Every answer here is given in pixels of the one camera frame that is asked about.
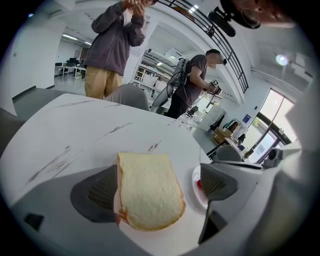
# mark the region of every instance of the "black railing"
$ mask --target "black railing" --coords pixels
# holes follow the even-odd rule
[[[246,75],[236,53],[218,27],[198,9],[195,9],[193,13],[189,13],[189,10],[194,7],[194,5],[187,1],[160,0],[159,3],[168,6],[189,18],[213,40],[213,42],[218,46],[220,52],[228,60],[228,63],[239,80],[242,92],[245,93],[245,91],[249,88]]]

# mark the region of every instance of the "hair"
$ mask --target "hair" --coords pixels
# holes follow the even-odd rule
[[[208,54],[220,54],[220,55],[221,55],[220,51],[218,51],[218,50],[216,50],[216,49],[210,49],[210,50],[208,50],[208,51],[205,53],[205,55],[208,55]]]

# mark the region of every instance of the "white plate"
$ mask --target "white plate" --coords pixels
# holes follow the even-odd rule
[[[193,188],[196,199],[199,201],[200,205],[202,205],[204,209],[207,209],[208,199],[205,193],[198,188],[197,186],[198,180],[200,180],[200,165],[194,168],[191,182],[192,182],[192,188]]]

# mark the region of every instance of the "white bread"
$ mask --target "white bread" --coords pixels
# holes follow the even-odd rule
[[[119,152],[117,175],[120,210],[132,228],[161,230],[184,214],[184,194],[166,154]]]

